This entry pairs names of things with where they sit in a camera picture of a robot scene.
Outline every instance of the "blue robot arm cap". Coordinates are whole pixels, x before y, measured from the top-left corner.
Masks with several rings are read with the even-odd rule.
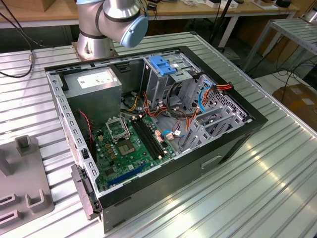
[[[136,18],[124,32],[120,44],[129,48],[137,46],[145,36],[148,24],[148,19],[145,16]]]

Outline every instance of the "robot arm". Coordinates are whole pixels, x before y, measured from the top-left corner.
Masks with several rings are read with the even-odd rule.
[[[112,40],[125,47],[137,46],[148,28],[139,0],[77,0],[77,8],[77,51],[87,60],[113,56]]]

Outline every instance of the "chipset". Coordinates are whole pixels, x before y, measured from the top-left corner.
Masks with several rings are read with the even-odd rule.
[[[122,155],[128,155],[135,151],[135,148],[130,140],[122,140],[117,143],[117,147]]]

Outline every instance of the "red wire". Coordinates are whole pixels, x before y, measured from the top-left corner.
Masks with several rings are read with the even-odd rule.
[[[90,150],[93,150],[93,135],[91,133],[91,127],[90,127],[90,122],[88,117],[86,116],[86,114],[84,114],[81,110],[78,110],[80,114],[82,114],[84,116],[84,118],[86,119],[86,122],[88,124],[88,128],[89,128],[89,137],[90,137]]]

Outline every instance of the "ram slot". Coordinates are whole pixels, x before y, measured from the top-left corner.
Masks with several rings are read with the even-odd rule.
[[[164,155],[158,142],[155,141],[154,137],[141,120],[132,122],[132,126],[154,160],[158,159],[159,156]]]

